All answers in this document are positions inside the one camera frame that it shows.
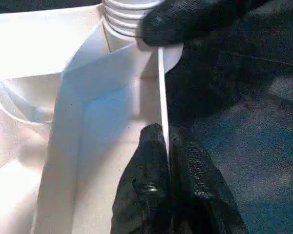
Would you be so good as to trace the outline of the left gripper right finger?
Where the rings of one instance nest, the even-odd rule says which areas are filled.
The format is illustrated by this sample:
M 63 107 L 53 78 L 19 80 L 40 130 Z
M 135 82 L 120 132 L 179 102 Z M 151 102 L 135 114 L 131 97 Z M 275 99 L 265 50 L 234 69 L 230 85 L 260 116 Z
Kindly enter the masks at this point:
M 185 128 L 170 129 L 172 191 L 179 233 L 247 234 L 224 177 Z

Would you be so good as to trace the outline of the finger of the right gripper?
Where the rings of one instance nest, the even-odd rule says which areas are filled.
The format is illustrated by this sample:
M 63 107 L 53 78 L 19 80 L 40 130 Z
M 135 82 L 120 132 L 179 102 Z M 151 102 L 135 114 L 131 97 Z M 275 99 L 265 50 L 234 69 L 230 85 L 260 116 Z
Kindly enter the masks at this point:
M 141 37 L 149 46 L 163 47 L 202 38 L 232 25 L 267 0 L 165 0 L 142 21 Z

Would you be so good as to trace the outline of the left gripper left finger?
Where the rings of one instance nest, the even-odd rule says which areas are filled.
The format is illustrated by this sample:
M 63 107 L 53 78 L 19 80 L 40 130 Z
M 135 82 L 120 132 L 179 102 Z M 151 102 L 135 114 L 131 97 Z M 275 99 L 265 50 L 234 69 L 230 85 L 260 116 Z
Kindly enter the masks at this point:
M 161 125 L 140 132 L 139 144 L 117 187 L 112 234 L 167 234 L 170 227 L 170 179 Z

